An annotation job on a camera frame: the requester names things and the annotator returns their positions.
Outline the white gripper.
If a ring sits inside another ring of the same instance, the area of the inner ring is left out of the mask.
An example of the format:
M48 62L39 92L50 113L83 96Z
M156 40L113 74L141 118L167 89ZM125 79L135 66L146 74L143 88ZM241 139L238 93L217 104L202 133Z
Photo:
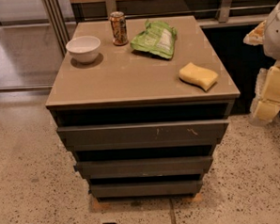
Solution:
M263 43L265 21L261 22L243 38L247 45L256 46ZM280 60L268 70L265 85L260 93L263 101L256 100L252 104L252 116L257 120L272 122L280 111Z

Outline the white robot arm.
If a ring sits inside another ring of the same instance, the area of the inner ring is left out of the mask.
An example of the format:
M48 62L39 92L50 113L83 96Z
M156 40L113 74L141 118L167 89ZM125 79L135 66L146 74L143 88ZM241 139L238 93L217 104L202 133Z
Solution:
M251 105L251 117L255 122L270 123L280 111L280 1L268 18L247 34L243 42L261 45L264 55L275 60L268 69L257 75L256 97Z

